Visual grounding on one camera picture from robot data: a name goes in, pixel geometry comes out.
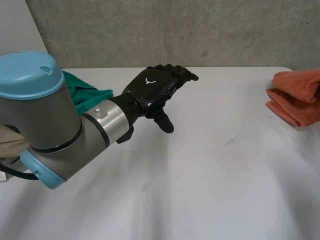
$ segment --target white logo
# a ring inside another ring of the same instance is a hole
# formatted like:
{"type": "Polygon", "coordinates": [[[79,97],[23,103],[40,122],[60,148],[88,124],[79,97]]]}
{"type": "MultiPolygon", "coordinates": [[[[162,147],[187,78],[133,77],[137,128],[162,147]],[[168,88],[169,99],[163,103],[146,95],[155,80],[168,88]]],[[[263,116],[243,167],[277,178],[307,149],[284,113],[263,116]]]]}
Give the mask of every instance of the white logo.
{"type": "Polygon", "coordinates": [[[148,78],[145,78],[145,84],[148,85],[148,84],[153,84],[155,83],[156,81],[148,81],[148,78]]]}

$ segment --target black cable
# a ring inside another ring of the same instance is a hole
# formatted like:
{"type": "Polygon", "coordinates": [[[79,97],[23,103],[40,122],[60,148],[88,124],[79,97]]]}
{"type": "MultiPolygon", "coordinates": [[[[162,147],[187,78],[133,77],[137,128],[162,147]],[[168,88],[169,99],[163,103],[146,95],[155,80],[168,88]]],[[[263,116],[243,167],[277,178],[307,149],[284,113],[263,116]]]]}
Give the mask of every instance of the black cable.
{"type": "Polygon", "coordinates": [[[0,163],[0,171],[5,172],[6,174],[10,174],[12,176],[21,178],[21,179],[27,179],[27,180],[39,180],[36,175],[34,175],[33,173],[24,173],[21,171],[16,171],[13,170],[10,167],[7,167],[3,164],[0,163]]]}

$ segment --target light blue end cap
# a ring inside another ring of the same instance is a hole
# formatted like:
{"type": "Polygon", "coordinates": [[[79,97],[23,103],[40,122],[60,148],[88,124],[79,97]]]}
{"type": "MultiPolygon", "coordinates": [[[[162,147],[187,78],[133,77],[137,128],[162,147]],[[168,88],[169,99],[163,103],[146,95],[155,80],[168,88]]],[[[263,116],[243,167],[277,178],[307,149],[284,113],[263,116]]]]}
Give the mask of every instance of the light blue end cap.
{"type": "Polygon", "coordinates": [[[56,60],[43,52],[15,52],[0,56],[0,97],[32,100],[53,94],[64,84],[56,60]]]}
{"type": "Polygon", "coordinates": [[[35,156],[25,149],[20,159],[31,172],[50,189],[56,189],[67,180],[55,174],[51,169],[39,161],[35,156]]]}

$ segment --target beige cloth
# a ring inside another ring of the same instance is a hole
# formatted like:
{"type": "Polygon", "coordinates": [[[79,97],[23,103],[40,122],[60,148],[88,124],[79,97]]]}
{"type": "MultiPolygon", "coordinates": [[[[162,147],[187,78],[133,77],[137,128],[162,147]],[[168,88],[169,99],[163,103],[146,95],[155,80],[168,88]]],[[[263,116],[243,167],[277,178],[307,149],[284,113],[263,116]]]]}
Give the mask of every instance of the beige cloth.
{"type": "Polygon", "coordinates": [[[27,147],[21,134],[0,124],[0,158],[17,158],[27,147]]]}

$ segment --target gray concrete wall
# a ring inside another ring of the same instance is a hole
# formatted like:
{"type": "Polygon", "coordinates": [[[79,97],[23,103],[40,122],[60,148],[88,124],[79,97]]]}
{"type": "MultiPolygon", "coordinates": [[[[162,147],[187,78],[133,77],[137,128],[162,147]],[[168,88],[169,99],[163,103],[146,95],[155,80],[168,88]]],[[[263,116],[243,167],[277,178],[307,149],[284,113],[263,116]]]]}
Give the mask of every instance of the gray concrete wall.
{"type": "Polygon", "coordinates": [[[319,0],[26,0],[63,68],[320,67],[319,0]]]}

